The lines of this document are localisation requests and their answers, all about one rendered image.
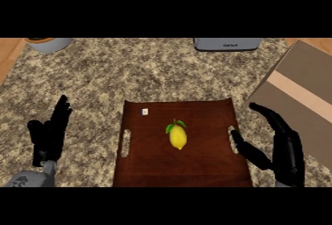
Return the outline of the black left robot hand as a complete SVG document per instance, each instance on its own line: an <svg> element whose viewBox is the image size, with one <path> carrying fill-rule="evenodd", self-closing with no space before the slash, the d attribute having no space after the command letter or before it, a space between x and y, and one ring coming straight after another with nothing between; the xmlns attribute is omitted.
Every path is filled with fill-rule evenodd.
<svg viewBox="0 0 332 225"><path fill-rule="evenodd" d="M67 97L61 95L50 119L45 122L30 120L26 123L33 144L32 165L35 167L41 167L47 161L55 162L60 158L70 112Z"/></svg>

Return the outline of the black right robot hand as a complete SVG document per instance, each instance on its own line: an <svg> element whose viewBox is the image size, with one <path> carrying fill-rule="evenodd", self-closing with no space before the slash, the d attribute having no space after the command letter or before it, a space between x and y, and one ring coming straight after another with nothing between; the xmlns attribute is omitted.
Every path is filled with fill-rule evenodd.
<svg viewBox="0 0 332 225"><path fill-rule="evenodd" d="M249 108L266 119L274 131L272 159L268 159L261 150L249 144L240 132L230 131L231 140L240 155L262 170L271 170L275 187L305 187L305 160L299 134L289 127L281 115L256 103L249 103Z"/></svg>

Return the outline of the brown cardboard box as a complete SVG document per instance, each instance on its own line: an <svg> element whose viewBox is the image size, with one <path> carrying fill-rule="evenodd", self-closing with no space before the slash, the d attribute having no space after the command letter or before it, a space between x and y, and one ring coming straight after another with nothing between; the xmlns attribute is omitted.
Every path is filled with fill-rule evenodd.
<svg viewBox="0 0 332 225"><path fill-rule="evenodd" d="M332 170L332 55L297 40L243 104L250 102L281 115L303 152Z"/></svg>

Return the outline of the dark brown wooden tray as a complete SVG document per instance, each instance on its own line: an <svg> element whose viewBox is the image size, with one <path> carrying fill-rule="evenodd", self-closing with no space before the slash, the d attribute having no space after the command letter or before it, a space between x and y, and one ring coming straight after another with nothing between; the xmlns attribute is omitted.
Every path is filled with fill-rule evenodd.
<svg viewBox="0 0 332 225"><path fill-rule="evenodd" d="M228 98L126 101L122 106L114 187L250 187L247 163L230 147L237 126Z"/></svg>

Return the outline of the yellow lemon with green leaves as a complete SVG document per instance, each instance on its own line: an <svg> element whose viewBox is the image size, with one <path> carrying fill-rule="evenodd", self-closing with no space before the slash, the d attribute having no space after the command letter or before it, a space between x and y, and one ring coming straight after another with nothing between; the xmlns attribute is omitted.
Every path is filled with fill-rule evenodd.
<svg viewBox="0 0 332 225"><path fill-rule="evenodd" d="M185 124L181 120L173 120L171 124L165 126L165 134L168 135L168 140L171 146L181 150L187 144L187 133Z"/></svg>

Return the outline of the grey pot with brown rim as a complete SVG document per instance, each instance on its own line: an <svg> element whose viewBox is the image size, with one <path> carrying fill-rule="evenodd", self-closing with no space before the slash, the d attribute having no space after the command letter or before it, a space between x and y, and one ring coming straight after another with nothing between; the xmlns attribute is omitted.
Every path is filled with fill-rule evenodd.
<svg viewBox="0 0 332 225"><path fill-rule="evenodd" d="M69 45L72 38L24 38L24 41L39 53L50 54Z"/></svg>

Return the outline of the grey appliance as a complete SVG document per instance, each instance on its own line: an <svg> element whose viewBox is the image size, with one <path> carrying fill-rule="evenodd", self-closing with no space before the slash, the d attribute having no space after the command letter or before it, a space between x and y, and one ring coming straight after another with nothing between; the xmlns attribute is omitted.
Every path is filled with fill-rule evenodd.
<svg viewBox="0 0 332 225"><path fill-rule="evenodd" d="M203 52L252 51L258 48L261 38L194 38L194 49Z"/></svg>

